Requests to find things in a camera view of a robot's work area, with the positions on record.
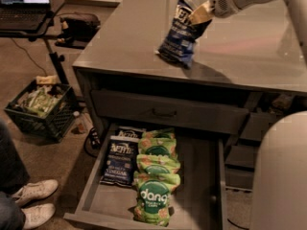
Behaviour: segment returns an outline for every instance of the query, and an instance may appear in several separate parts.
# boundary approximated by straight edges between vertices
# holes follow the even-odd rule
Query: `crate of snacks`
[[[5,108],[20,131],[60,142],[74,120],[78,103],[66,84],[37,85],[33,80]]]

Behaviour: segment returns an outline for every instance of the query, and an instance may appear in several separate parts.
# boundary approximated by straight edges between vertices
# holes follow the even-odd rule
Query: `basket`
[[[13,108],[22,97],[36,89],[35,80],[13,99],[4,110],[20,131],[60,142],[74,121],[73,112],[78,108],[78,102],[73,89],[69,85],[59,84],[59,87],[64,92],[61,99],[43,118]]]

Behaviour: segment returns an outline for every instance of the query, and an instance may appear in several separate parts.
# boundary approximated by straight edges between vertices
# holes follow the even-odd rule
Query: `jeans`
[[[0,229],[18,230],[24,225],[25,216],[9,196],[16,193],[29,180],[10,132],[0,119]]]

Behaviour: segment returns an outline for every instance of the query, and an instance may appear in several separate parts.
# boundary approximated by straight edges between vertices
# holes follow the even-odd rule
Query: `green chip bag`
[[[159,130],[143,132],[144,138],[170,138],[175,139],[175,130],[173,127],[167,127]]]
[[[177,158],[176,144],[176,139],[141,138],[138,143],[138,150],[140,154]]]
[[[175,173],[134,173],[134,185],[138,190],[135,220],[167,226],[170,221],[170,195],[180,184]]]
[[[138,154],[136,163],[142,173],[177,173],[180,169],[177,159],[161,155]]]

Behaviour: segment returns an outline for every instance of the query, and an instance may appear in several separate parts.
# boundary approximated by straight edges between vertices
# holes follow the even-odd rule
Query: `drawer handle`
[[[176,111],[172,111],[169,113],[162,113],[162,112],[155,110],[155,108],[153,108],[152,113],[154,116],[163,117],[163,118],[174,118],[177,115]]]

